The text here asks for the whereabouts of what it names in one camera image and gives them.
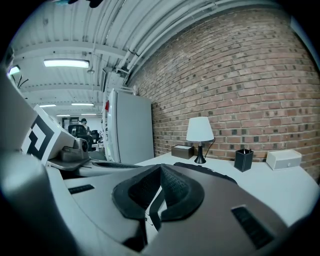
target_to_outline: desk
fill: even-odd
[[[171,152],[137,163],[140,166],[169,164],[176,162],[197,165],[196,156],[183,159]],[[273,171],[265,162],[253,162],[250,170],[240,172],[233,161],[207,158],[203,167],[228,175],[238,185],[274,210],[291,226],[309,214],[320,196],[317,183],[299,166]]]

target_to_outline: ceiling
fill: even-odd
[[[178,31],[228,8],[272,2],[104,0],[97,8],[90,8],[85,0],[74,4],[45,2],[12,40],[13,65],[20,67],[20,72],[13,76],[16,81],[21,75],[22,82],[29,79],[20,91],[32,106],[56,104],[45,108],[50,115],[99,115],[104,102],[104,82],[109,89],[125,86],[128,73],[134,75]],[[139,61],[128,70],[134,53],[141,48],[144,51]],[[88,60],[89,68],[44,66],[45,59],[61,58]],[[108,67],[106,79],[105,67]],[[94,103],[94,107],[71,103]]]

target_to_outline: white refrigerator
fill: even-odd
[[[114,89],[108,101],[108,147],[112,160],[137,164],[154,158],[151,101]]]

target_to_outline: table lamp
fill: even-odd
[[[189,119],[186,140],[189,142],[199,142],[198,156],[194,160],[195,163],[204,164],[206,162],[202,153],[201,143],[212,141],[214,138],[208,117],[203,116]]]

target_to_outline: white lampshade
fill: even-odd
[[[189,119],[186,140],[189,142],[208,142],[214,139],[208,117],[194,117]]]

